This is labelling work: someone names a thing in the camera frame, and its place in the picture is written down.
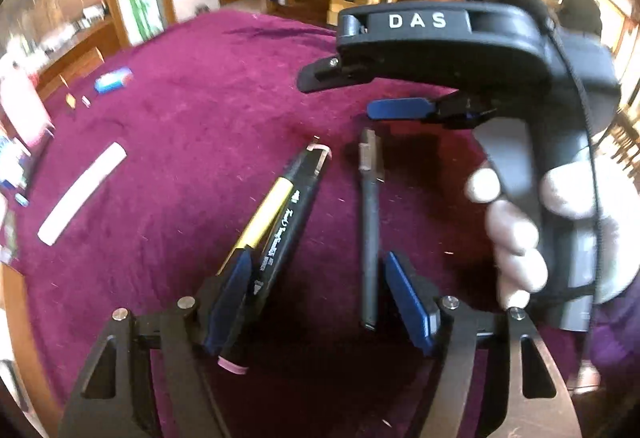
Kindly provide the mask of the right gloved hand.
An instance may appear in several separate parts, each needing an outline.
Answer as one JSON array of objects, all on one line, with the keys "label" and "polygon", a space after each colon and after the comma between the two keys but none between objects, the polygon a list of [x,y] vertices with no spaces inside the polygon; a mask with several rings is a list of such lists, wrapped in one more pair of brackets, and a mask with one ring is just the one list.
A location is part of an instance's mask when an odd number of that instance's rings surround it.
[{"label": "right gloved hand", "polygon": [[[611,159],[596,159],[597,178],[586,161],[552,169],[541,180],[545,207],[570,221],[594,214],[593,191],[601,206],[602,265],[596,302],[603,304],[623,293],[639,272],[639,195],[632,180]],[[494,246],[501,307],[524,308],[530,295],[547,284],[547,263],[537,250],[538,227],[522,210],[503,198],[494,169],[483,164],[468,178],[465,195],[487,206],[485,228]]]}]

